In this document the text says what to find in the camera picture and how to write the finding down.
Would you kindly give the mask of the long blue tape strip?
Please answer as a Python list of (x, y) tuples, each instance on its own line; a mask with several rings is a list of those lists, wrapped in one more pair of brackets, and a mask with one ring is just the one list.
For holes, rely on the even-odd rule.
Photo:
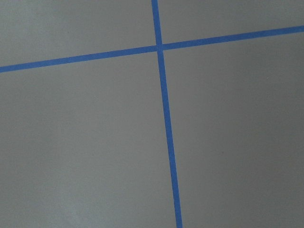
[(166, 131), (167, 148), (168, 148), (175, 222), (176, 222), (176, 227), (181, 228), (183, 227), (183, 222), (182, 222), (182, 214), (181, 214), (178, 175), (176, 168), (174, 141), (172, 134), (172, 126), (171, 126), (170, 105), (169, 105), (165, 61), (164, 61), (164, 53), (163, 53), (161, 21), (160, 21), (159, 6), (157, 0), (152, 1), (152, 14), (153, 14), (158, 68), (160, 75), (161, 97), (162, 97), (163, 115), (164, 115), (165, 131)]

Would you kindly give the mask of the crossing blue tape strip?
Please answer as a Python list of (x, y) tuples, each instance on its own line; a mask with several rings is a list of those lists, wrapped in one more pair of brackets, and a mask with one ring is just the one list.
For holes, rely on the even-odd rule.
[[(254, 38), (272, 37), (272, 36), (280, 36), (280, 35), (287, 35), (287, 34), (294, 34), (294, 33), (302, 33), (303, 31), (304, 31), (304, 27), (303, 27), (303, 25), (301, 25), (301, 26), (295, 26), (295, 27), (278, 28), (278, 29), (270, 29), (270, 30), (254, 31), (254, 32), (248, 32), (248, 33), (241, 33), (241, 34), (219, 36), (219, 37), (201, 38), (201, 39), (195, 39), (195, 40), (173, 42), (173, 43), (162, 44), (161, 48), (163, 50), (189, 48), (189, 47), (204, 46), (204, 45), (211, 45), (211, 44), (217, 44), (217, 43), (239, 41), (239, 40), (245, 40), (245, 39), (254, 39)], [(43, 60), (43, 61), (36, 61), (36, 62), (15, 64), (15, 65), (9, 65), (9, 66), (2, 66), (0, 68), (0, 72), (5, 73), (5, 72), (19, 71), (19, 70), (33, 69), (33, 68), (40, 68), (40, 67), (48, 67), (48, 66), (50, 67), (50, 66), (56, 66), (56, 65), (64, 65), (64, 64), (85, 62), (85, 61), (91, 61), (91, 60), (99, 60), (99, 59), (105, 59), (105, 58), (137, 55), (137, 54), (150, 53), (150, 52), (156, 52), (156, 51), (157, 51), (156, 45), (146, 46), (146, 47), (137, 47), (137, 48), (135, 47), (135, 48), (122, 49), (122, 50), (80, 55), (80, 56), (74, 56), (74, 57), (64, 57), (64, 58), (57, 58), (57, 59), (50, 59), (50, 60)]]

